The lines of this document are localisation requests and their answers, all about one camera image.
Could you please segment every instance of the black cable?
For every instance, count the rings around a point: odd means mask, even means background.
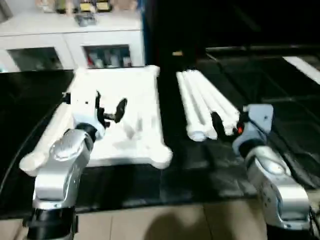
[[[36,125],[33,127],[33,129],[30,131],[30,133],[26,136],[26,138],[24,139],[23,143],[19,146],[18,150],[16,151],[14,157],[11,160],[10,165],[6,169],[4,177],[3,177],[2,181],[1,181],[1,184],[0,184],[0,199],[1,199],[1,195],[2,195],[2,193],[4,191],[4,188],[5,188],[6,182],[8,180],[8,177],[9,177],[14,165],[16,164],[21,151],[24,149],[24,147],[26,146],[26,144],[28,143],[30,138],[34,136],[36,130],[40,127],[40,125],[45,121],[45,119],[50,114],[52,114],[57,109],[57,107],[61,104],[61,102],[62,102],[62,100],[59,101],[57,104],[55,104],[52,108],[50,108],[46,112],[46,114],[36,123]]]

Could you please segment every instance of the white cylindrical rod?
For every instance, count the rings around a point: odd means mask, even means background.
[[[199,81],[203,84],[203,88],[207,88],[211,95],[216,99],[224,111],[229,115],[233,120],[238,121],[239,111],[235,106],[198,70],[194,71],[194,74],[198,76]]]
[[[214,98],[214,96],[210,93],[209,88],[206,84],[203,83],[202,80],[199,79],[199,76],[192,71],[190,75],[193,77],[194,84],[197,86],[198,90],[201,93],[201,96],[208,107],[210,113],[217,112],[219,116],[221,117],[223,121],[223,126],[230,127],[230,126],[236,126],[237,120],[233,119],[228,115],[228,113],[225,111],[224,108],[221,107],[221,105],[217,102],[217,100]]]
[[[192,103],[194,109],[200,119],[200,122],[204,125],[205,135],[210,139],[217,139],[218,135],[213,127],[210,111],[201,96],[201,93],[195,83],[197,79],[193,78],[192,72],[190,70],[182,72],[184,80],[186,81],[186,87],[191,94],[193,99]]]
[[[181,72],[176,73],[180,95],[187,122],[186,132],[189,138],[196,142],[202,142],[206,139],[205,127],[201,124],[192,102],[191,95],[187,89],[184,76]]]

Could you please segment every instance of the white foam tray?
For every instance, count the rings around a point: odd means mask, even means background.
[[[127,98],[125,114],[120,123],[111,122],[102,140],[94,143],[88,167],[124,164],[151,164],[166,168],[172,152],[164,145],[160,118],[156,66],[118,69],[78,69],[68,91],[77,87],[80,81],[88,81],[101,94],[100,106],[106,113],[114,113],[121,99]],[[37,169],[48,157],[52,144],[64,132],[73,128],[73,117],[69,105],[62,103],[53,115],[41,136],[31,160],[20,162],[20,168],[35,176]]]

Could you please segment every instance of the bottle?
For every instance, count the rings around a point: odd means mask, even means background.
[[[99,13],[110,12],[112,10],[112,5],[108,0],[96,0],[96,9]]]

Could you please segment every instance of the cabinet glass door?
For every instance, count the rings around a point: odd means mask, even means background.
[[[83,47],[90,69],[132,67],[129,45],[98,45]]]
[[[7,50],[20,71],[63,69],[54,47]]]

